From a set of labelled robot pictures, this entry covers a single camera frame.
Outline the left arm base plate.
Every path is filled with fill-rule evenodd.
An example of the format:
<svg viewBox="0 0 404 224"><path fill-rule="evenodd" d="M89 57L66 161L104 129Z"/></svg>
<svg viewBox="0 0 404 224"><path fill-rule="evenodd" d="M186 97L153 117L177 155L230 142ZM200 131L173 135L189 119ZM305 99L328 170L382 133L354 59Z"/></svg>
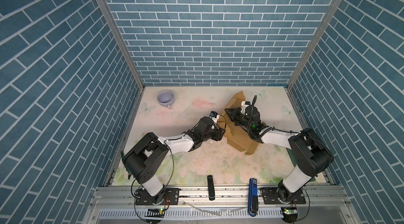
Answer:
<svg viewBox="0 0 404 224"><path fill-rule="evenodd" d="M136 204L141 206L163 205L165 200L166 204L178 205L179 188L166 188L164 191L159 192L155 196L151 196L145 189L141 188L134 193L136 196Z"/></svg>

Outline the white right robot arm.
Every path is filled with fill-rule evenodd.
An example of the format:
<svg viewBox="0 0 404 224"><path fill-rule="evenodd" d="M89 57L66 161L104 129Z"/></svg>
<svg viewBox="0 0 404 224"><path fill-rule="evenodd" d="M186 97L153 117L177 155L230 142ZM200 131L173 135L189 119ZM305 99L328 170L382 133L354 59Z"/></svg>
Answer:
<svg viewBox="0 0 404 224"><path fill-rule="evenodd" d="M269 127L260 119L255 107L257 96L252 102L242 101L237 108L226 108L225 112L236 127L241 127L249 138L260 144L273 144L290 149L297 165L279 184L277 196L280 202L288 204L315 176L333 162L334 156L324 142L311 128L299 132Z"/></svg>

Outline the brown cardboard box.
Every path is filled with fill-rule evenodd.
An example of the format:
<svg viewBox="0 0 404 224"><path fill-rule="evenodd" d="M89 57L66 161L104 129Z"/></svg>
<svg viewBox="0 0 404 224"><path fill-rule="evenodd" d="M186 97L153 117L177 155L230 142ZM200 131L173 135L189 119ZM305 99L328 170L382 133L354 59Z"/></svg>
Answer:
<svg viewBox="0 0 404 224"><path fill-rule="evenodd" d="M232 98L230 98L229 102L220 112L221 119L218 121L218 125L221 127L226 126L224 137L227 138L227 143L239 152L243 152L245 155L249 156L256 151L258 143L251 140L247 132L245 132L241 127L235 126L225 112L226 108L233 109L241 107L242 101L245 100L246 98L243 91L239 91Z"/></svg>

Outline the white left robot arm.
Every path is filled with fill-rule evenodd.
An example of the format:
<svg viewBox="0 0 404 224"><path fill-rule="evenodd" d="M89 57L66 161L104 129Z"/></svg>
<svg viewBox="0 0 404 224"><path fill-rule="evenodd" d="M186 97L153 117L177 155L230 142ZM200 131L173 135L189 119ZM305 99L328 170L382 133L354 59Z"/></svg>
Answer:
<svg viewBox="0 0 404 224"><path fill-rule="evenodd" d="M226 130L218 125L220 117L220 114L212 111L192 129L178 136L159 137L153 132L147 133L127 153L121 153L122 163L129 176L150 196L160 196L165 191L165 185L156 173L164 159L176 153L194 151L208 140L221 141Z"/></svg>

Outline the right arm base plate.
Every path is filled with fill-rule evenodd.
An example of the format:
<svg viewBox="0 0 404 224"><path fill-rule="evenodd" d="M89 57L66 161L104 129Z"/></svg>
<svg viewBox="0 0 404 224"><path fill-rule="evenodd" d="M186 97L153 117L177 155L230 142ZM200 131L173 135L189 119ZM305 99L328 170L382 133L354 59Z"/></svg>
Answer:
<svg viewBox="0 0 404 224"><path fill-rule="evenodd" d="M265 205L306 204L306 199L302 189L296 192L289 192L287 189L284 188L263 187L259 189L259 192L263 197Z"/></svg>

